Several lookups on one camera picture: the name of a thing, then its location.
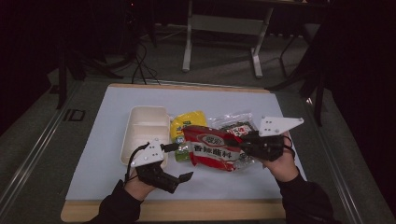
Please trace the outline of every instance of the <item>chair leg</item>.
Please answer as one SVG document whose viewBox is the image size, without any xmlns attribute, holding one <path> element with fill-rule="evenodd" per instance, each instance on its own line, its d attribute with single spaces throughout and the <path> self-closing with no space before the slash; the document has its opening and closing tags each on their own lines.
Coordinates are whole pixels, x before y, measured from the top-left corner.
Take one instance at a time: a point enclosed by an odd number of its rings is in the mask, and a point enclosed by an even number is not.
<svg viewBox="0 0 396 224">
<path fill-rule="evenodd" d="M 289 48 L 289 46 L 291 45 L 291 43 L 297 38 L 297 35 L 294 35 L 293 38 L 289 41 L 288 45 L 286 45 L 285 48 L 283 48 L 282 52 L 280 53 L 279 56 L 279 63 L 280 63 L 280 68 L 282 69 L 282 73 L 283 76 L 285 78 L 288 78 L 288 74 L 286 73 L 286 69 L 285 69 L 285 64 L 283 63 L 283 54 L 285 54 L 286 50 Z"/>
</svg>

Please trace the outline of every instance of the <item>wire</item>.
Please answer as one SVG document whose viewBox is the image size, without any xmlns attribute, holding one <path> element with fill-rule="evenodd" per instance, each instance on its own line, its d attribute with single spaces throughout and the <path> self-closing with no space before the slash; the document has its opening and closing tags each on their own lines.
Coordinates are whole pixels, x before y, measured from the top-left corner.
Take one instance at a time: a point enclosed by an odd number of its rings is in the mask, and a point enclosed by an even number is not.
<svg viewBox="0 0 396 224">
<path fill-rule="evenodd" d="M 142 65 L 143 65 L 144 68 L 146 69 L 146 71 L 152 76 L 152 78 L 154 78 L 154 79 L 157 81 L 157 83 L 158 83 L 159 85 L 161 85 L 160 81 L 159 81 L 158 78 L 157 78 L 157 76 L 158 76 L 157 71 L 156 71 L 155 69 L 152 69 L 152 68 L 148 67 L 148 66 L 144 63 L 144 60 L 146 59 L 147 52 L 148 52 L 146 46 L 143 45 L 142 43 L 139 43 L 139 45 L 143 47 L 143 49 L 144 49 L 144 54 L 143 54 L 143 57 L 140 57 L 139 55 L 136 55 L 137 67 L 136 67 L 136 69 L 134 70 L 134 73 L 133 73 L 133 75 L 132 75 L 132 84 L 134 84 L 134 78 L 136 77 L 136 73 L 137 73 L 137 71 L 139 70 L 139 71 L 140 71 L 140 75 L 141 75 L 141 77 L 142 77 L 144 83 L 147 85 L 146 78 L 145 78 L 145 76 L 144 76 L 144 74 L 143 74 L 143 69 L 142 69 Z"/>
<path fill-rule="evenodd" d="M 286 148 L 286 149 L 288 149 L 289 151 L 291 151 L 291 155 L 293 155 L 293 158 L 295 158 L 296 152 L 295 152 L 294 149 L 292 148 L 292 147 L 293 147 L 293 142 L 291 141 L 291 138 L 289 138 L 288 136 L 285 136 L 285 135 L 283 135 L 283 137 L 289 139 L 289 141 L 290 141 L 290 146 L 287 146 L 287 145 L 285 144 L 285 145 L 283 145 L 283 148 Z"/>
<path fill-rule="evenodd" d="M 132 153 L 132 155 L 131 155 L 131 157 L 129 158 L 129 161 L 128 161 L 128 168 L 127 168 L 127 170 L 126 170 L 126 174 L 125 174 L 125 178 L 124 178 L 124 185 L 125 185 L 126 183 L 128 183 L 128 181 L 130 181 L 130 180 L 132 180 L 133 178 L 135 178 L 135 176 L 132 177 L 132 178 L 130 178 L 130 176 L 131 176 L 131 163 L 132 163 L 132 161 L 134 160 L 134 156 L 136 155 L 136 153 L 137 153 L 138 151 L 145 149 L 148 145 L 149 145 L 149 142 L 147 142 L 147 143 L 146 143 L 145 145 L 143 145 L 143 146 L 138 147 L 138 148 Z"/>
</svg>

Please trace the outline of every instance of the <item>black cable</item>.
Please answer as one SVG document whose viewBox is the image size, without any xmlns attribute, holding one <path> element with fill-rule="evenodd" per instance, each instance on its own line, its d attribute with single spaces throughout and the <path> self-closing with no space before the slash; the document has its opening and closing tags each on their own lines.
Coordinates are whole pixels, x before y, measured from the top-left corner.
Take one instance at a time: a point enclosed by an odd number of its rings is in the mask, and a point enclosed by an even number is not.
<svg viewBox="0 0 396 224">
<path fill-rule="evenodd" d="M 134 177 L 132 177 L 132 178 L 129 177 L 129 176 L 131 176 L 131 163 L 132 163 L 132 160 L 134 159 L 134 156 L 136 155 L 136 153 L 137 153 L 138 151 L 140 151 L 140 150 L 142 150 L 142 149 L 145 149 L 148 145 L 149 145 L 149 142 L 147 142 L 147 143 L 146 143 L 145 145 L 143 145 L 143 146 L 138 147 L 138 148 L 132 153 L 132 155 L 131 155 L 131 157 L 129 158 L 129 161 L 128 161 L 128 167 L 127 167 L 126 174 L 125 174 L 125 178 L 124 178 L 124 185 L 125 185 L 126 183 L 128 183 L 128 181 L 130 181 L 131 179 L 133 179 L 133 178 L 136 177 L 136 176 L 134 176 Z"/>
<path fill-rule="evenodd" d="M 142 64 L 143 64 L 143 66 L 146 68 L 146 70 L 148 71 L 148 73 L 152 76 L 152 78 L 154 78 L 154 79 L 157 81 L 158 85 L 161 85 L 160 81 L 159 81 L 158 78 L 157 78 L 157 76 L 158 76 L 157 71 L 156 71 L 155 69 L 152 69 L 152 68 L 148 67 L 143 61 L 142 61 Z"/>
<path fill-rule="evenodd" d="M 139 45 L 141 45 L 141 46 L 143 47 L 143 49 L 145 50 L 145 52 L 144 52 L 144 55 L 143 55 L 143 57 L 141 58 L 141 61 L 140 61 L 140 62 L 139 62 L 139 60 L 138 60 L 138 57 L 136 57 L 136 60 L 137 60 L 137 67 L 136 67 L 136 69 L 134 70 L 134 74 L 132 75 L 132 82 L 131 82 L 131 83 L 134 84 L 134 77 L 136 76 L 137 69 L 139 69 L 140 72 L 142 73 L 142 78 L 143 78 L 143 80 L 145 81 L 145 84 L 147 85 L 146 80 L 145 80 L 144 77 L 143 77 L 143 72 L 142 72 L 142 70 L 141 70 L 141 64 L 142 64 L 142 62 L 145 60 L 148 50 L 147 50 L 146 46 L 144 46 L 143 44 L 139 43 Z"/>
<path fill-rule="evenodd" d="M 285 145 L 283 145 L 283 148 L 286 148 L 286 149 L 288 149 L 289 151 L 291 151 L 291 155 L 293 155 L 293 158 L 295 158 L 296 152 L 295 152 L 294 149 L 292 148 L 292 147 L 293 147 L 293 142 L 291 141 L 291 139 L 290 139 L 289 137 L 287 137 L 287 136 L 285 136 L 285 135 L 283 135 L 283 137 L 289 139 L 289 141 L 290 141 L 290 146 L 287 146 L 287 145 L 285 144 Z"/>
</svg>

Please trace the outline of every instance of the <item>metal frame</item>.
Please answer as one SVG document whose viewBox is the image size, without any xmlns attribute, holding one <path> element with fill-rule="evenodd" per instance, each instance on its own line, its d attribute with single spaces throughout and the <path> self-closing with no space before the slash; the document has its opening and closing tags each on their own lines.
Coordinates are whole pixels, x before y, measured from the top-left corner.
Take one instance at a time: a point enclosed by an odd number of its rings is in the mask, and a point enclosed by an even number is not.
<svg viewBox="0 0 396 224">
<path fill-rule="evenodd" d="M 270 23 L 273 11 L 274 8 L 269 7 L 265 13 L 263 21 L 197 15 L 192 13 L 192 0 L 189 0 L 189 17 L 187 19 L 187 42 L 186 49 L 184 51 L 182 67 L 183 72 L 190 71 L 192 48 L 191 32 L 192 29 L 194 29 L 242 35 L 257 35 L 258 41 L 256 43 L 256 46 L 251 49 L 251 58 L 253 61 L 256 78 L 262 78 L 262 65 L 259 59 L 259 52 L 262 47 L 262 41 L 264 40 L 265 33 Z"/>
</svg>

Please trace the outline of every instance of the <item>plastic wrapper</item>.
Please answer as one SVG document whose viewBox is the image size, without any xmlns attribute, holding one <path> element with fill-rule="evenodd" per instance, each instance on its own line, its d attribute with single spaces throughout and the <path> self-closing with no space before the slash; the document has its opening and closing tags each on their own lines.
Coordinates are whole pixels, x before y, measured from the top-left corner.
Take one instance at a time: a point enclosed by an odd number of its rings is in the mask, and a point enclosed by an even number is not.
<svg viewBox="0 0 396 224">
<path fill-rule="evenodd" d="M 176 161 L 187 161 L 190 159 L 183 133 L 183 128 L 189 125 L 207 126 L 204 112 L 196 110 L 173 118 L 170 126 L 171 140 L 174 143 L 179 143 L 179 149 L 175 151 Z"/>
<path fill-rule="evenodd" d="M 231 172 L 254 162 L 238 146 L 240 138 L 231 133 L 194 125 L 183 131 L 194 166 L 201 163 Z"/>
<path fill-rule="evenodd" d="M 209 121 L 212 128 L 232 133 L 235 136 L 242 136 L 257 130 L 252 121 L 252 114 L 247 110 L 209 119 Z"/>
</svg>

